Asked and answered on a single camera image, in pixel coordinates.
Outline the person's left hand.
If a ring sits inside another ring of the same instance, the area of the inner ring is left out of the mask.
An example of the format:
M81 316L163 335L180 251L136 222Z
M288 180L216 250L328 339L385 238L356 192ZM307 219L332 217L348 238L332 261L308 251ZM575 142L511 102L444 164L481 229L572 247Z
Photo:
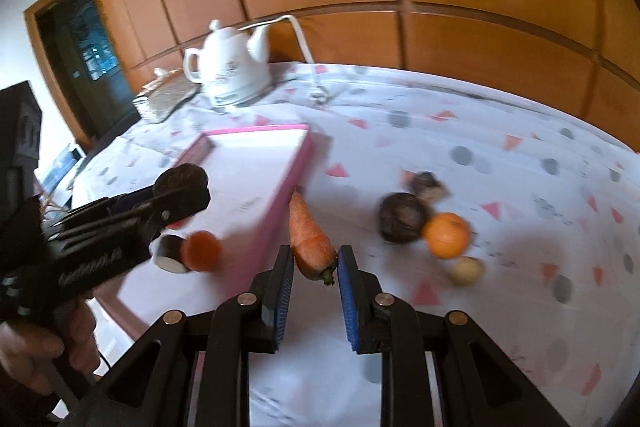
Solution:
M67 345L55 333L38 325L4 322L1 324L1 366L14 381L38 395L50 395L50 381L39 363L66 353L73 369L92 375L100 366L95 329L96 318L82 298L75 303L68 322Z

